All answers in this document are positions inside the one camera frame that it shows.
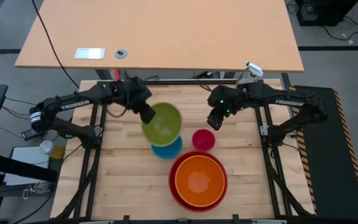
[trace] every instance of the wooden desk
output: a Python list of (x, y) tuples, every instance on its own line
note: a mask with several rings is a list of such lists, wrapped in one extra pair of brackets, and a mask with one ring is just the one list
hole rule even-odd
[[(283, 0), (45, 0), (40, 14), (67, 68), (303, 72)], [(77, 48), (106, 54), (78, 60)], [(59, 67), (38, 18), (16, 66)]]
[[(280, 80), (265, 82), (281, 88)], [(80, 90), (87, 90), (95, 83), (82, 81)], [(209, 92), (198, 85), (159, 85), (149, 88), (153, 93), (148, 100), (151, 105), (168, 101), (179, 108), (183, 116), (182, 153), (193, 150), (192, 134), (200, 128), (211, 129), (206, 123), (211, 109), (206, 103)], [(112, 105), (110, 109), (119, 113), (122, 107)], [(286, 106), (274, 105), (270, 109), (276, 124), (289, 118)], [(73, 122), (89, 124), (91, 110), (91, 105), (76, 109)], [(170, 195), (168, 172), (173, 159), (164, 160), (153, 154), (142, 134), (139, 115), (128, 112), (119, 119), (108, 115), (92, 220), (121, 220), (124, 215), (136, 220), (229, 219), (232, 214), (239, 214), (241, 218), (273, 218), (258, 130), (255, 110), (246, 109), (236, 116), (225, 118), (221, 130), (214, 131), (216, 146), (211, 153), (225, 166), (229, 180), (227, 194), (222, 203), (210, 212), (193, 213), (181, 208)], [(296, 146), (292, 138), (286, 138), (285, 143)], [(78, 139), (68, 141), (66, 154), (79, 144)], [(313, 212), (299, 152), (288, 146), (282, 146), (279, 150), (288, 188), (309, 212)], [(83, 155), (84, 151), (78, 150), (63, 163), (51, 217), (58, 215), (76, 192)], [(278, 201), (284, 213), (281, 194), (278, 195)], [(81, 214), (84, 215), (86, 197), (83, 205)]]

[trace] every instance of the plastic bottle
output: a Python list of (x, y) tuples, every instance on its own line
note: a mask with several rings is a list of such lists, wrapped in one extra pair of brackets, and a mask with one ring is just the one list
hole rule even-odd
[(45, 140), (40, 144), (40, 151), (42, 154), (48, 155), (54, 159), (63, 159), (63, 155), (65, 153), (64, 148), (61, 146), (53, 145), (53, 142), (50, 140)]
[(40, 181), (37, 183), (37, 185), (35, 185), (34, 187), (34, 192), (37, 194), (43, 194), (46, 192), (50, 192), (51, 189), (51, 185), (47, 182), (47, 181)]

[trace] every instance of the orange bowl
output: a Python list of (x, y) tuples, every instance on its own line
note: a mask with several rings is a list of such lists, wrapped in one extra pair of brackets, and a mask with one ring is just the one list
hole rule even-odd
[(175, 188), (189, 205), (208, 207), (216, 203), (226, 187), (221, 166), (209, 156), (194, 155), (185, 159), (175, 174)]

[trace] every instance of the yellow black hazard tape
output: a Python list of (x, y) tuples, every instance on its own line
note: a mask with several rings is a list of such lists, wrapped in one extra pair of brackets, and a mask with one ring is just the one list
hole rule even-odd
[[(290, 86), (290, 90), (295, 91), (295, 87)], [(292, 111), (293, 111), (294, 116), (299, 113), (298, 108), (292, 108)], [(313, 184), (311, 182), (310, 170), (309, 170), (308, 154), (306, 152), (305, 140), (303, 139), (303, 131), (302, 130), (298, 131), (298, 135), (296, 136), (296, 141), (298, 142), (298, 148), (300, 151), (303, 171), (305, 172), (306, 181), (307, 181), (308, 187), (309, 187), (311, 202), (313, 204), (314, 212), (316, 212), (316, 204), (314, 203)]]
[(342, 104), (341, 104), (341, 101), (339, 99), (339, 95), (338, 95), (337, 90), (334, 90), (334, 95), (335, 95), (335, 99), (336, 99), (336, 104), (338, 106), (339, 115), (341, 117), (343, 131), (344, 131), (344, 134), (346, 136), (347, 146), (349, 148), (349, 154), (351, 155), (351, 159), (352, 159), (352, 162), (353, 162), (354, 172), (356, 173), (356, 177), (357, 177), (357, 181), (358, 181), (357, 159), (356, 159), (356, 155), (354, 154), (354, 151), (353, 151), (352, 140), (351, 140), (351, 137), (349, 135), (349, 131), (347, 130), (347, 124), (346, 124), (345, 116), (343, 115)]
[[(295, 91), (294, 86), (290, 86), (289, 89)], [(334, 91), (334, 95), (335, 95), (335, 99), (336, 99), (336, 104), (337, 104), (337, 107), (338, 107), (338, 110), (339, 110), (339, 115), (341, 117), (343, 131), (344, 131), (344, 134), (346, 136), (347, 146), (349, 148), (349, 154), (351, 156), (351, 159), (352, 159), (352, 162), (353, 162), (354, 172), (356, 173), (356, 177), (357, 177), (357, 181), (358, 181), (357, 159), (356, 159), (356, 155), (354, 154), (354, 151), (353, 151), (353, 145), (352, 145), (351, 137), (350, 137), (349, 132), (347, 130), (347, 124), (346, 124), (345, 116), (343, 115), (342, 104), (341, 104), (341, 101), (339, 99), (338, 92), (336, 90), (333, 90), (333, 91)], [(293, 108), (292, 111), (293, 111), (294, 115), (297, 115), (299, 113), (298, 108)], [(298, 142), (298, 148), (300, 150), (301, 161), (302, 161), (302, 165), (303, 165), (303, 170), (305, 172), (306, 181), (308, 183), (311, 201), (313, 203), (314, 210), (316, 211), (316, 205), (314, 203), (314, 195), (313, 195), (313, 184), (312, 184), (311, 176), (310, 176), (308, 155), (307, 155), (307, 152), (306, 152), (305, 140), (303, 138), (303, 130), (298, 131), (298, 135), (296, 137), (296, 140)]]

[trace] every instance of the red bowl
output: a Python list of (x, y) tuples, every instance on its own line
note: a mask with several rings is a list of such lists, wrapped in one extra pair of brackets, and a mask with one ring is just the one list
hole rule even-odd
[(215, 136), (210, 130), (199, 129), (194, 132), (191, 142), (197, 150), (208, 151), (215, 145)]
[[(186, 203), (179, 195), (176, 187), (175, 187), (175, 174), (178, 170), (179, 165), (187, 158), (191, 157), (191, 156), (207, 156), (210, 157), (211, 159), (213, 159), (216, 163), (219, 164), (219, 166), (221, 167), (221, 169), (223, 170), (223, 174), (224, 174), (224, 179), (225, 179), (225, 185), (224, 185), (224, 190), (223, 190), (223, 194), (221, 195), (221, 197), (212, 205), (209, 205), (207, 207), (196, 207), (196, 206), (192, 206), (188, 203)], [(226, 191), (227, 191), (227, 174), (226, 171), (224, 170), (224, 167), (222, 165), (222, 163), (213, 155), (207, 153), (207, 152), (203, 152), (203, 151), (190, 151), (190, 152), (186, 152), (183, 155), (181, 155), (178, 159), (176, 159), (176, 161), (172, 164), (171, 169), (169, 171), (169, 176), (168, 176), (168, 184), (169, 184), (169, 189), (171, 191), (172, 197), (178, 202), (178, 204), (180, 206), (182, 206), (183, 208), (190, 210), (192, 212), (207, 212), (215, 207), (217, 207), (223, 200)]]

